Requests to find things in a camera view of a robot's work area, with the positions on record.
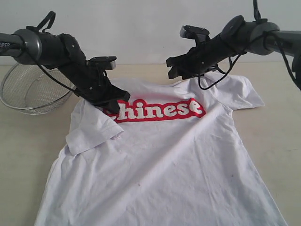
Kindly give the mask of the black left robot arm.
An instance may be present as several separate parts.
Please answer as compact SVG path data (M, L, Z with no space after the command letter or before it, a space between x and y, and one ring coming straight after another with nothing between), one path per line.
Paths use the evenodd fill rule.
M89 60L79 47L76 39L69 34L53 35L27 27L14 34L1 33L1 56L13 57L22 65L36 65L54 82L67 92L50 103L19 107L25 114L45 114L61 105L74 93L91 105L119 112L119 102L128 101L130 94L114 86L107 70L115 68L115 56L98 56Z

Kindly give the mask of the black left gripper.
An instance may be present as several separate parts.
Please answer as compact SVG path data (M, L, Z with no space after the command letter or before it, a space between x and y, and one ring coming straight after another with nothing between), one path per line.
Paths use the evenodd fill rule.
M87 60L80 63L68 63L58 67L76 87L76 94L94 104L99 109L104 109L112 114L117 114L120 107L117 100L128 101L130 94L111 84L106 70L89 65Z

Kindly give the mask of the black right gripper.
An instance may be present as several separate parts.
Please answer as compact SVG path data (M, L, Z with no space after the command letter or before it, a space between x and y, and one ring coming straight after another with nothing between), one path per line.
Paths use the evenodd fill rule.
M234 54L235 49L217 35L191 48L185 55L169 57L166 60L166 66L170 67L168 77L169 79L181 77L182 80L193 78Z

